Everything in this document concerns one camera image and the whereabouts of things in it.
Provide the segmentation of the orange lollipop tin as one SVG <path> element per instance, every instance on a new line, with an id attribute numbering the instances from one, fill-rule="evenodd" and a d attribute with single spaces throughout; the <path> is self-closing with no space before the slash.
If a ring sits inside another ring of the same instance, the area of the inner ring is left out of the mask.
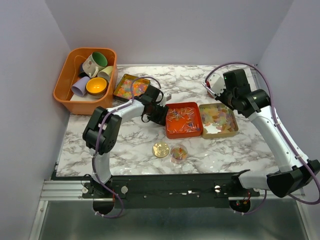
<path id="1" fill-rule="evenodd" d="M 196 102 L 169 103 L 165 133 L 169 139 L 199 137 L 203 132 L 200 109 Z"/>

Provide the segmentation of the dark tin of gummies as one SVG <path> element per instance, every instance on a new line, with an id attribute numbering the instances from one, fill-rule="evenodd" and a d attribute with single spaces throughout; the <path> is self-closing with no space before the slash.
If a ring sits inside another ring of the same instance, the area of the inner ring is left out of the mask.
<path id="1" fill-rule="evenodd" d="M 132 98 L 131 85 L 136 78 L 137 76 L 124 74 L 113 92 L 113 97 L 120 102 L 127 102 L 130 100 Z M 132 86 L 134 96 L 136 97 L 144 94 L 149 85 L 150 80 L 145 78 L 135 81 Z"/>

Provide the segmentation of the gold popsicle candy tin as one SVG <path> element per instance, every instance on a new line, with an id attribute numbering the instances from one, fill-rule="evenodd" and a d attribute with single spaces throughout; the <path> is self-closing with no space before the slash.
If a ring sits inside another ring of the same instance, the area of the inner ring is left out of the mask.
<path id="1" fill-rule="evenodd" d="M 233 137 L 238 133 L 239 127 L 234 112 L 223 103 L 201 104 L 198 107 L 204 139 Z"/>

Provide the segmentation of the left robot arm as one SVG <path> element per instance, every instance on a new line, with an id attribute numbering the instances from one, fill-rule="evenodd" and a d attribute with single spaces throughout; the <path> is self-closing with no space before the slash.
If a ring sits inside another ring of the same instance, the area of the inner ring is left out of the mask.
<path id="1" fill-rule="evenodd" d="M 112 177 L 110 170 L 110 152 L 117 142 L 123 123 L 140 117 L 146 117 L 160 126 L 166 124 L 169 107 L 165 94 L 152 85 L 145 93 L 135 96 L 127 102 L 112 108 L 97 107 L 82 134 L 85 145 L 92 154 L 92 178 L 96 181 L 93 191 L 101 198 L 111 191 L 108 183 Z"/>

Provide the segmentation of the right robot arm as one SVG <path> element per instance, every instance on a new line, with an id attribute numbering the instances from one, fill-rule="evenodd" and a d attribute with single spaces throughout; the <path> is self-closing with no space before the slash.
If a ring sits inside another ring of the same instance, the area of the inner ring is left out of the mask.
<path id="1" fill-rule="evenodd" d="M 236 110 L 257 128 L 271 150 L 278 171 L 254 173 L 246 170 L 230 183 L 230 191 L 241 196 L 248 189 L 271 191 L 279 198 L 308 185 L 320 171 L 320 162 L 310 160 L 282 125 L 271 98 L 262 89 L 252 90 L 243 69 L 211 73 L 202 85 L 216 100 Z"/>

